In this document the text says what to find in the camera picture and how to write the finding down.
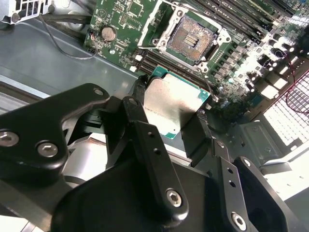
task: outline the mounting hole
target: mounting hole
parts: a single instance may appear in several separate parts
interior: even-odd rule
[[[152,134],[151,132],[148,132],[148,135],[149,135],[150,138],[154,138],[155,137],[155,135]]]
[[[234,183],[233,181],[229,180],[228,182],[230,183],[230,185],[231,185],[233,188],[236,188],[236,185],[235,185],[235,183]]]
[[[154,153],[155,153],[156,155],[161,155],[161,151],[160,151],[158,148],[155,148],[155,149],[154,149]]]

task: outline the ventilation grille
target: ventilation grille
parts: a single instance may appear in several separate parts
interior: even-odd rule
[[[0,20],[15,24],[46,14],[52,0],[1,0]]]
[[[288,104],[296,111],[309,111],[309,72],[298,80],[296,87],[290,92]],[[296,113],[292,109],[286,105],[284,94],[264,113],[287,146],[297,139],[302,143],[309,140],[309,114]]]

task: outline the screw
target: screw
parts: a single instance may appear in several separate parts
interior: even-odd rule
[[[130,98],[129,101],[133,104],[133,105],[138,105],[137,101],[134,98]]]
[[[177,12],[177,16],[178,16],[178,17],[182,17],[182,16],[183,16],[183,12],[182,12],[182,11],[178,11],[178,12]]]
[[[251,166],[250,162],[249,162],[249,161],[247,161],[246,159],[244,159],[243,161],[245,161],[245,163],[248,165],[248,167],[250,167],[250,166]]]
[[[58,153],[58,147],[52,143],[42,143],[38,146],[38,153],[44,157],[53,157]]]
[[[17,134],[10,131],[0,132],[0,146],[14,146],[18,143],[19,137]]]
[[[13,23],[17,23],[19,20],[20,20],[19,14],[17,14],[17,13],[12,14],[12,16],[11,16],[11,21],[12,21]]]
[[[232,219],[233,219],[234,224],[241,231],[245,231],[247,229],[246,222],[245,222],[245,220],[240,215],[238,215],[237,213],[233,212],[232,213]]]
[[[222,143],[221,141],[217,141],[217,145],[219,145],[221,148],[224,148],[224,143]]]
[[[168,198],[168,201],[174,206],[174,207],[180,207],[182,204],[182,198],[179,195],[178,192],[174,190],[168,190],[166,192],[166,197]]]
[[[101,96],[104,95],[104,93],[101,90],[97,89],[97,88],[95,89],[95,93],[98,94],[98,95],[101,95]]]

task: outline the motherboard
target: motherboard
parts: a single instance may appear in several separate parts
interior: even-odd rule
[[[99,0],[85,47],[135,75],[157,66],[212,93],[207,107],[236,120],[287,84],[308,55],[304,0]],[[266,76],[277,73],[276,81]]]

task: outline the red wire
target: red wire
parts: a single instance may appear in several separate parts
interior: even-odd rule
[[[286,105],[291,109],[291,110],[293,110],[294,112],[296,112],[296,113],[300,113],[300,114],[309,114],[309,111],[298,111],[298,110],[295,110],[295,109],[293,109],[290,105],[289,105],[289,103],[288,103],[288,100],[289,100],[289,95],[290,95],[290,92],[292,91],[292,90],[294,90],[294,88],[296,87],[296,77],[295,77],[295,70],[294,70],[294,67],[293,67],[293,65],[292,65],[292,63],[291,63],[291,61],[288,59],[288,62],[289,62],[289,66],[290,66],[290,68],[291,68],[291,70],[292,70],[292,76],[293,76],[293,84],[291,85],[291,87],[288,89],[288,91],[286,92],[286,95],[285,95],[285,103],[286,103]]]

